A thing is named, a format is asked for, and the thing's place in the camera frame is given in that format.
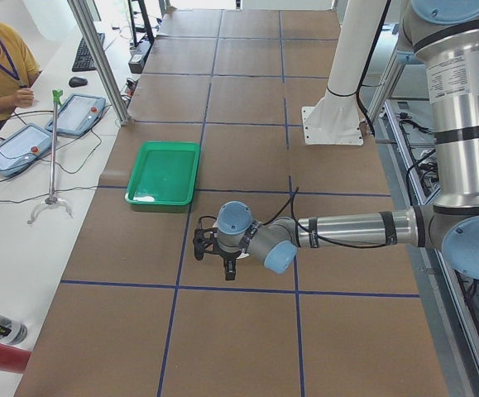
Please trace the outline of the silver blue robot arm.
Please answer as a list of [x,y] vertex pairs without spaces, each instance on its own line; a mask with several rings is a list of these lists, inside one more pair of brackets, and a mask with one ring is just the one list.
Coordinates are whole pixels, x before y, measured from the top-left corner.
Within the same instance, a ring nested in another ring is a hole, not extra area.
[[436,249],[454,270],[479,280],[479,1],[403,2],[398,45],[426,69],[440,183],[433,202],[404,211],[259,222],[246,204],[231,201],[213,227],[196,228],[197,260],[220,256],[233,279],[241,255],[282,273],[301,247],[405,243]]

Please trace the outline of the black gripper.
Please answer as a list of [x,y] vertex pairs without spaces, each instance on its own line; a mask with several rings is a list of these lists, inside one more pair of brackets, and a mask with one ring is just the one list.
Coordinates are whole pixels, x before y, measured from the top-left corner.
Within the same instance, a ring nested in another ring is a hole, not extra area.
[[[196,228],[194,230],[194,257],[197,261],[204,258],[206,251],[206,240],[203,228]],[[226,281],[234,281],[236,279],[236,259],[238,259],[243,252],[236,246],[226,246],[215,242],[213,244],[213,253],[223,258],[223,269]]]

